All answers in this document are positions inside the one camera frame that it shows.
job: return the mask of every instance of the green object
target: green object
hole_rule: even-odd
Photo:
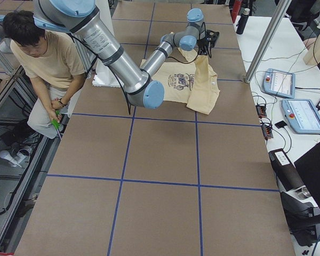
[[[56,115],[59,115],[59,110],[56,110],[56,111],[55,111],[55,114],[56,114]],[[60,124],[57,122],[56,119],[52,120],[52,121],[51,121],[51,124],[54,126],[54,128],[55,128],[56,130],[59,129],[59,125],[60,125]]]

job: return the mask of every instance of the metal pole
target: metal pole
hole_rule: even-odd
[[[270,20],[265,35],[263,36],[262,41],[258,46],[258,49],[255,53],[254,58],[252,59],[249,69],[247,70],[244,82],[250,83],[291,1],[292,0],[280,0],[278,2],[278,6],[275,10],[272,19]]]

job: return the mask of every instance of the beige shirt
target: beige shirt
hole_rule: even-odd
[[[73,76],[85,72],[76,46],[66,34],[51,31],[45,34],[47,51],[42,57],[23,53],[13,40],[11,50],[28,77],[40,77],[54,88],[67,89]]]

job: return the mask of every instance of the man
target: man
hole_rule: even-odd
[[[28,125],[53,139],[57,132],[51,121],[60,122],[56,110],[70,116],[85,82],[85,71],[71,38],[62,33],[40,29],[33,13],[8,13],[3,21],[11,50],[30,78],[38,99],[30,113]]]

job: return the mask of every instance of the robot label sticker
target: robot label sticker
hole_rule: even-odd
[[[194,83],[194,74],[171,74],[168,78],[169,88],[182,91],[188,89],[192,91]]]
[[[93,33],[86,36],[84,40],[90,45],[95,53],[100,53],[107,47],[111,41],[107,35],[100,29],[96,29]]]

